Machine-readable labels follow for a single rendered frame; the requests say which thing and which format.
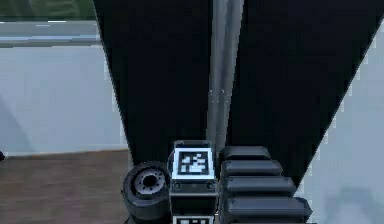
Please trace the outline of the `black double-door fridge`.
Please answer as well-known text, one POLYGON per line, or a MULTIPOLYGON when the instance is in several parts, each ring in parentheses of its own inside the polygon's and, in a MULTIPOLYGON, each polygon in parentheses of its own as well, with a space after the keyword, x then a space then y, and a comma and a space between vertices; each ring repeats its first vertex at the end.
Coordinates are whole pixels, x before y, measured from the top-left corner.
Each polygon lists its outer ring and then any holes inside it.
MULTIPOLYGON (((227 141, 300 182, 384 19, 384 0, 244 4, 227 141)), ((206 135, 213 0, 93 0, 135 163, 206 135)))

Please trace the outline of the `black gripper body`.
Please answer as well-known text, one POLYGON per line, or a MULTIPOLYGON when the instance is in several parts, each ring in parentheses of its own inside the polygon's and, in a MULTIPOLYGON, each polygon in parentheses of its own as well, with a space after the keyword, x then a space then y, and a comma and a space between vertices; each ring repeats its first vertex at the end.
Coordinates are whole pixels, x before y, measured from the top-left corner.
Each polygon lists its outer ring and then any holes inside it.
POLYGON ((121 190, 129 213, 124 224, 170 224, 169 184, 163 162, 150 161, 133 167, 121 190))

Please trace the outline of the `window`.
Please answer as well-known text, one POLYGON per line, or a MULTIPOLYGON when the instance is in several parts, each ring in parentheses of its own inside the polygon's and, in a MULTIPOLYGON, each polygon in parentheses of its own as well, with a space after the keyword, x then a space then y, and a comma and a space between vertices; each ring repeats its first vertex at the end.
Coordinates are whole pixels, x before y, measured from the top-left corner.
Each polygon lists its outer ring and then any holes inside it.
POLYGON ((99 44, 92 0, 0 0, 0 48, 99 44))

